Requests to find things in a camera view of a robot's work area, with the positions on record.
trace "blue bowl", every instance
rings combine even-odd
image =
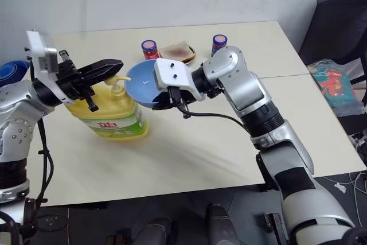
[[[0,87],[16,83],[23,79],[29,68],[29,63],[16,60],[0,66]]]
[[[154,79],[155,60],[146,60],[132,67],[126,74],[130,81],[125,81],[126,92],[142,106],[153,108],[153,102],[161,92]]]

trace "small jar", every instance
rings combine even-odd
[[[227,37],[223,34],[216,34],[213,37],[212,56],[221,48],[227,45]]]
[[[146,60],[159,58],[157,44],[154,40],[144,40],[142,42],[142,49]]]

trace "table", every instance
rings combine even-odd
[[[139,42],[144,39],[155,39],[162,46],[169,44],[168,37],[177,39],[172,42],[187,40],[198,54],[190,65],[196,68],[210,56],[210,36],[215,33],[227,34],[229,41],[243,47],[248,68],[262,78],[280,112],[309,151],[316,176],[365,169],[277,22],[61,34],[51,39],[58,50],[67,49],[77,67],[99,59],[122,59],[123,75],[141,61]],[[200,37],[209,37],[209,42],[202,43]],[[223,96],[193,103],[190,109],[235,115]],[[46,205],[263,182],[249,135],[233,122],[221,118],[184,120],[177,110],[142,110],[150,124],[149,136],[131,142],[99,138],[64,106],[46,116],[47,140],[55,163],[54,177],[45,194],[49,199]],[[40,148],[35,131],[27,167],[32,197],[37,196],[41,186],[42,157],[36,154]]]

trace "yellow dish soap bottle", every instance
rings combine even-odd
[[[85,100],[77,100],[74,105],[66,106],[71,114],[85,123],[96,134],[114,141],[143,138],[148,126],[138,104],[126,93],[119,80],[129,77],[113,76],[105,81],[112,89],[94,85],[93,101],[99,109],[92,112]]]

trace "green label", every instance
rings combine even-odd
[[[146,129],[146,120],[139,107],[130,116],[115,119],[80,119],[93,131],[110,138],[125,138],[141,135]]]

